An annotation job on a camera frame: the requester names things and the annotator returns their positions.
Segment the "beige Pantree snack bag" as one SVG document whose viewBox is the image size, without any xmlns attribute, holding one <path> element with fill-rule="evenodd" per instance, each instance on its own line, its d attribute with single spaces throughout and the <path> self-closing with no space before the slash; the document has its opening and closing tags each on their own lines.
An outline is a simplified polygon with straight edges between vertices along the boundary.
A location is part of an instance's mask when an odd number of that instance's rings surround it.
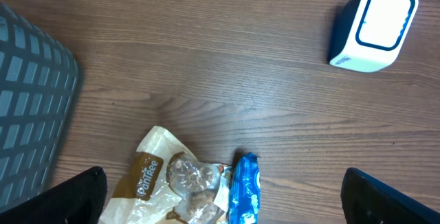
<svg viewBox="0 0 440 224">
<path fill-rule="evenodd" d="M 226 224 L 231 166 L 199 161 L 170 131 L 140 142 L 99 223 Z"/>
</svg>

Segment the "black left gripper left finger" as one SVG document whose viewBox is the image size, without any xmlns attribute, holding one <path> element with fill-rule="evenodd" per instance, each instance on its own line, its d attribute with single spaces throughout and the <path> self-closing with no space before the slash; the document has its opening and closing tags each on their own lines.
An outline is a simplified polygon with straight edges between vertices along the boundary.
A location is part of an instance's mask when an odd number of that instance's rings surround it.
<svg viewBox="0 0 440 224">
<path fill-rule="evenodd" d="M 1 213 L 1 224 L 96 224 L 104 209 L 107 176 L 99 166 Z"/>
</svg>

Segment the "blue Oreo cookie pack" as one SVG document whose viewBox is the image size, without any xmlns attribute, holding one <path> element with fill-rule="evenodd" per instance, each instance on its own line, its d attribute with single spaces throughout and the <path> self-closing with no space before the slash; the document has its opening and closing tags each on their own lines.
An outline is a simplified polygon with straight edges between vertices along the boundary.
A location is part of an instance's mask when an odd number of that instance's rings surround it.
<svg viewBox="0 0 440 224">
<path fill-rule="evenodd" d="M 229 223 L 257 224 L 261 207 L 258 157 L 248 153 L 236 164 L 230 186 Z"/>
</svg>

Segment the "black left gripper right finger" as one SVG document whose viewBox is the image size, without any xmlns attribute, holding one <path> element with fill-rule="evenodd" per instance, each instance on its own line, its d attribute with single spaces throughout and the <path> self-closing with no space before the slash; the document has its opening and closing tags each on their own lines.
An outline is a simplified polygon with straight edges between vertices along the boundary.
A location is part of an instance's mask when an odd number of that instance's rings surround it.
<svg viewBox="0 0 440 224">
<path fill-rule="evenodd" d="M 341 187 L 347 223 L 432 223 L 439 213 L 357 168 L 348 168 Z"/>
</svg>

